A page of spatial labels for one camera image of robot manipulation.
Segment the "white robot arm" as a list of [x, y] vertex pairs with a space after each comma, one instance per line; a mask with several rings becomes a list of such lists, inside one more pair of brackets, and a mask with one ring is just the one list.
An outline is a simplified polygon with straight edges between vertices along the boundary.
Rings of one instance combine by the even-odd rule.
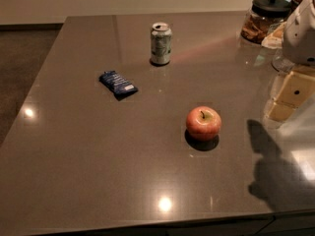
[[303, 0], [288, 17], [282, 49], [273, 59], [278, 72], [265, 115], [286, 121], [315, 92], [315, 0]]

